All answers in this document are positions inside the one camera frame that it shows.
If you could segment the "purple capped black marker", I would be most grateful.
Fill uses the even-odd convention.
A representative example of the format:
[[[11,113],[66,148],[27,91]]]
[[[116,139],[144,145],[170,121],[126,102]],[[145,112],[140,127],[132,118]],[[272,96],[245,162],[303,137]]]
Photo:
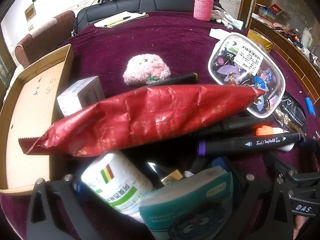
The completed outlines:
[[[235,137],[220,141],[200,142],[197,155],[222,154],[228,152],[244,152],[254,150],[269,150],[289,144],[295,144],[302,139],[298,132],[260,135],[252,137]]]

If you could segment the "red foil snack bag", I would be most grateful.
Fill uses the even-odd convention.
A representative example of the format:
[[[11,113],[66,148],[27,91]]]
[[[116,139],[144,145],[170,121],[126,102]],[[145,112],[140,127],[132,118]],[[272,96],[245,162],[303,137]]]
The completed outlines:
[[[26,155],[98,156],[208,127],[246,110],[263,94],[253,86],[139,88],[99,101],[19,144]]]

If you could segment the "white notepad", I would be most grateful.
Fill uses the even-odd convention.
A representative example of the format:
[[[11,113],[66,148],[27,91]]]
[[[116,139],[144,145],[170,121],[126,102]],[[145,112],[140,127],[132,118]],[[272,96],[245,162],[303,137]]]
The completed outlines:
[[[149,15],[148,15],[148,13],[146,13],[146,12],[137,13],[137,12],[128,12],[128,11],[125,11],[125,12],[121,12],[121,13],[118,13],[118,14],[116,14],[116,15],[110,16],[110,17],[108,17],[108,18],[106,18],[106,19],[100,20],[99,22],[96,22],[96,23],[94,24],[94,26],[95,26],[96,28],[103,28],[104,25],[109,24],[109,23],[112,23],[112,22],[114,22],[114,21],[117,21],[117,20],[119,20],[119,19],[121,19],[121,18],[124,18],[124,17],[126,17],[126,16],[130,16],[130,18],[127,19],[127,20],[124,20],[124,21],[122,21],[122,22],[116,23],[116,24],[114,24],[114,25],[111,25],[111,26],[109,26],[109,27],[107,27],[107,28],[114,28],[114,27],[116,27],[116,26],[122,25],[122,24],[127,23],[127,22],[131,22],[131,21],[138,20],[138,19],[141,19],[141,18],[146,18],[146,17],[148,17]]]

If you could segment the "yellow capped black marker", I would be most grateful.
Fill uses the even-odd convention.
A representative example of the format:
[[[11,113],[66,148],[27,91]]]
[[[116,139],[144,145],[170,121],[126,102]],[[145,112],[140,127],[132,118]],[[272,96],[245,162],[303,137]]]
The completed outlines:
[[[155,87],[155,86],[167,86],[167,85],[193,85],[198,83],[198,74],[190,73],[188,75],[170,77],[168,79],[157,81],[156,83],[151,83],[145,87]]]

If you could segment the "teal tissue pack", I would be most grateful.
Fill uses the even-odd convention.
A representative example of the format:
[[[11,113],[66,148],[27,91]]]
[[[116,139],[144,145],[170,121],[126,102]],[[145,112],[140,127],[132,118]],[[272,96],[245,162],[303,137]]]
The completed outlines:
[[[233,176],[221,166],[144,195],[139,213],[155,239],[213,239],[232,214]]]

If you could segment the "clear sticker pouch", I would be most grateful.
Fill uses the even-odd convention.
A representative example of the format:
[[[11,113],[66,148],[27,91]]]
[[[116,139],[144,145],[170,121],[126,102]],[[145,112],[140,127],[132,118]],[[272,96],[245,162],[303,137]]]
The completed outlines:
[[[220,85],[251,86],[264,91],[248,108],[253,116],[272,115],[285,93],[285,77],[257,43],[239,33],[228,33],[216,43],[208,72]]]

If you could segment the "white medicine bottle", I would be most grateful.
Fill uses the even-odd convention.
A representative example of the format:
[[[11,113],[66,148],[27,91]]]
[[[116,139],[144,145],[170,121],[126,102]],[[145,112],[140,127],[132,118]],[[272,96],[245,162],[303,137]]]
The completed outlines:
[[[139,205],[153,185],[123,153],[100,155],[85,169],[81,181],[115,210],[144,223]]]

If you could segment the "pink knit covered bottle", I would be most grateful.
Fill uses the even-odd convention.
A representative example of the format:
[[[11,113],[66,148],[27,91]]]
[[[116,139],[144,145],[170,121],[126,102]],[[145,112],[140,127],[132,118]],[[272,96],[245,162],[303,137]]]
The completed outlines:
[[[194,0],[193,17],[199,21],[209,22],[213,4],[214,0]]]

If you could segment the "white plaster box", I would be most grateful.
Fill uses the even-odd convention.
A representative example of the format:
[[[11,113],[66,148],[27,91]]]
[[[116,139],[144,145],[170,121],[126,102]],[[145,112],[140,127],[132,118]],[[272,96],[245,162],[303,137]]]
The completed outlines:
[[[78,80],[57,97],[64,117],[104,100],[105,95],[98,76]]]

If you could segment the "black gold lipstick tube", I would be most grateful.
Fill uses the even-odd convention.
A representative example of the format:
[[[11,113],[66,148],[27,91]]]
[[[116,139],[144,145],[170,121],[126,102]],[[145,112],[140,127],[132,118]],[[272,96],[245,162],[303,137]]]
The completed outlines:
[[[149,162],[148,165],[153,172],[158,176],[164,186],[169,186],[172,183],[180,181],[184,175],[178,169],[168,168],[157,163]]]

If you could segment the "cardboard box tray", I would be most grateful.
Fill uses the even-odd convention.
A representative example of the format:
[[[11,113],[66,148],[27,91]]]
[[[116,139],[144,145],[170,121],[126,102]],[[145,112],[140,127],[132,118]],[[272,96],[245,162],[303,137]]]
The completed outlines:
[[[22,138],[42,136],[63,117],[56,98],[68,86],[73,62],[65,45],[25,68],[16,78],[1,110],[1,193],[30,195],[37,179],[53,180],[65,162],[48,155],[26,155]]]

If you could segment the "orange capped white bottle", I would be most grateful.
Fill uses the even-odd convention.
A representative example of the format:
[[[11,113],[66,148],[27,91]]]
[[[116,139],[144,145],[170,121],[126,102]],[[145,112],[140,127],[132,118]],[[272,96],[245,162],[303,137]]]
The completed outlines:
[[[288,131],[280,127],[271,127],[266,125],[263,125],[257,128],[255,132],[257,136],[273,135],[273,134],[281,134],[281,133],[288,133]],[[293,149],[294,145],[295,145],[294,143],[291,143],[285,146],[278,147],[277,150],[282,152],[290,152]]]

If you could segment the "grey capped black marker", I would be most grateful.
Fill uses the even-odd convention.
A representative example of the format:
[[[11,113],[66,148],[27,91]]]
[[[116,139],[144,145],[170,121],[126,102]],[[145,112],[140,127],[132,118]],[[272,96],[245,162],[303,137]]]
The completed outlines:
[[[209,133],[216,133],[216,132],[248,129],[248,128],[257,127],[258,125],[271,124],[274,121],[275,121],[275,118],[273,116],[269,116],[264,119],[255,118],[253,116],[227,119],[213,126],[199,130],[199,133],[209,134]]]

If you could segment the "pink fluffy plush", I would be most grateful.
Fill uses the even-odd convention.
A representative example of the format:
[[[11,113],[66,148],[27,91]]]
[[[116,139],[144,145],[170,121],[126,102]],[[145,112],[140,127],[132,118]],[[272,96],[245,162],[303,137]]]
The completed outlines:
[[[132,57],[125,69],[126,85],[149,85],[171,77],[170,68],[156,54],[140,54]]]

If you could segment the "black foil snack packet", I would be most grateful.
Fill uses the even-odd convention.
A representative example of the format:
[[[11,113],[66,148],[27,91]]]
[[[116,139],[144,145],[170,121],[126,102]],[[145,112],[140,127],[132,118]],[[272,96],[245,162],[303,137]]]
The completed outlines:
[[[298,132],[307,141],[306,114],[301,104],[285,92],[273,116],[280,126],[289,132]]]

